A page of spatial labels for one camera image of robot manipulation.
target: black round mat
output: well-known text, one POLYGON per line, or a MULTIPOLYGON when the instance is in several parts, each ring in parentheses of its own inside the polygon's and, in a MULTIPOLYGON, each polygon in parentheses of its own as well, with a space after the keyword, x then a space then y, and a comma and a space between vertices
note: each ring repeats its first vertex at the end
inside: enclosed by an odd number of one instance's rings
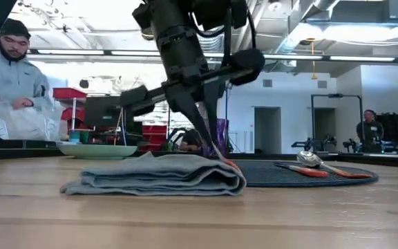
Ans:
POLYGON ((248 187, 327 187, 374 183, 379 180, 379 175, 364 169, 353 167, 337 167, 351 173, 370 174, 372 178, 350 179, 339 176, 327 168, 320 170, 329 173, 327 178, 315 178, 304 176, 298 172, 275 166, 274 163, 298 165, 298 163, 258 161, 258 160, 234 160, 247 179, 248 187))

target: man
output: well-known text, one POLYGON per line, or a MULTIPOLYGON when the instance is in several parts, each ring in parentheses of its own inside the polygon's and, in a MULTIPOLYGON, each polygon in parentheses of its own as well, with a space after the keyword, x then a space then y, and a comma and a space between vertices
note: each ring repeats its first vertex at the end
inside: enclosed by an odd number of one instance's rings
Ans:
POLYGON ((183 151, 199 151, 201 144, 199 133, 195 129, 191 129, 185 132, 179 149, 183 151))
POLYGON ((365 129, 365 140, 362 136, 361 122, 357 124, 357 136, 363 146, 365 153, 381 153, 381 145, 379 142, 383 138, 383 125, 375 120, 376 113, 373 110, 366 110, 363 113, 363 126, 365 129))
POLYGON ((30 34, 24 24, 7 19, 0 31, 0 100, 13 109, 51 105, 45 75, 26 59, 30 34))

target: desk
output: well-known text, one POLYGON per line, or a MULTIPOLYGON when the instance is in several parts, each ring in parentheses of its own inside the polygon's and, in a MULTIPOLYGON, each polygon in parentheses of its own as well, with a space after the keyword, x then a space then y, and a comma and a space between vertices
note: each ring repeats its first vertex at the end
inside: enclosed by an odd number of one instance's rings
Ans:
POLYGON ((247 188, 237 197, 63 196, 88 165, 0 160, 0 249, 398 248, 398 168, 374 185, 247 188))

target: folded towel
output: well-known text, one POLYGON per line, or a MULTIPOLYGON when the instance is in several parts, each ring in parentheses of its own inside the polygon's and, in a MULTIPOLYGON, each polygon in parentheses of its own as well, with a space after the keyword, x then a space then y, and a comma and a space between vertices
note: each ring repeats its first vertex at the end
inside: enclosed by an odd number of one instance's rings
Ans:
POLYGON ((134 194, 138 196, 217 196, 242 193, 240 171, 196 155, 154 157, 148 152, 108 168, 86 168, 79 181, 61 187, 65 194, 134 194))

